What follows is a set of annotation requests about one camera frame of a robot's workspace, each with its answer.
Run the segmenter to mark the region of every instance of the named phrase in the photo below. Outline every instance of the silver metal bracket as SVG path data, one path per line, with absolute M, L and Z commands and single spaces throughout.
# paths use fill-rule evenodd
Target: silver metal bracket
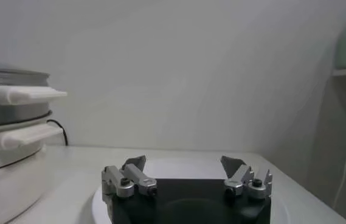
M 244 185 L 250 183 L 253 178 L 254 172 L 251 170 L 251 167 L 241 165 L 231 178 L 224 180 L 226 192 L 233 196 L 241 195 L 243 193 Z
M 134 195 L 134 183 L 122 175 L 116 166 L 106 166 L 101 172 L 104 195 L 116 194 L 120 198 Z
M 260 169 L 254 180 L 248 184 L 248 193 L 251 198 L 264 199 L 271 196 L 272 174 L 269 169 Z
M 139 187 L 139 193 L 154 196 L 157 193 L 156 180 L 146 176 L 134 164 L 126 164 L 121 172 Z

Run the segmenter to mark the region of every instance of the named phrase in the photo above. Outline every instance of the white plastic handle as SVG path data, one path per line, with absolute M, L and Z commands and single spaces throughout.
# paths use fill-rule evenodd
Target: white plastic handle
M 61 134 L 62 132 L 62 128 L 47 124 L 38 124 L 31 127 L 0 132 L 0 150 L 17 149 L 24 145 Z
M 0 86 L 0 105 L 44 103 L 64 96 L 67 92 L 48 86 Z

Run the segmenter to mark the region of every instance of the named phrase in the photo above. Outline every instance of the white wall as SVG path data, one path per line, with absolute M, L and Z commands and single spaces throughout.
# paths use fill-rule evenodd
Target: white wall
M 260 152 L 299 182 L 344 0 L 4 0 L 0 61 L 52 74 L 73 145 Z

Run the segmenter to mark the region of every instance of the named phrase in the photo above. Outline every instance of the black power cord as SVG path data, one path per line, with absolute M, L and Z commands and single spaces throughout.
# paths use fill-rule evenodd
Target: black power cord
M 64 127 L 58 121 L 56 121 L 54 119 L 48 119 L 47 123 L 48 122 L 56 123 L 57 126 L 59 126 L 60 128 L 63 129 L 64 144 L 65 144 L 65 146 L 68 146 L 69 145 L 69 141 L 67 140 L 67 134 L 66 134 L 66 130 L 64 129 Z

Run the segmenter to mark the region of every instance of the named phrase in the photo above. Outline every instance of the pot lid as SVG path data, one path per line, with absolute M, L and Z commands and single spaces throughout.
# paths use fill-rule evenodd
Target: pot lid
M 7 65 L 5 63 L 0 63 L 0 73 L 25 74 L 25 75 L 44 75 L 46 77 L 49 76 L 48 73 L 28 71 L 28 70 L 17 68 L 17 67 L 12 66 L 12 65 Z

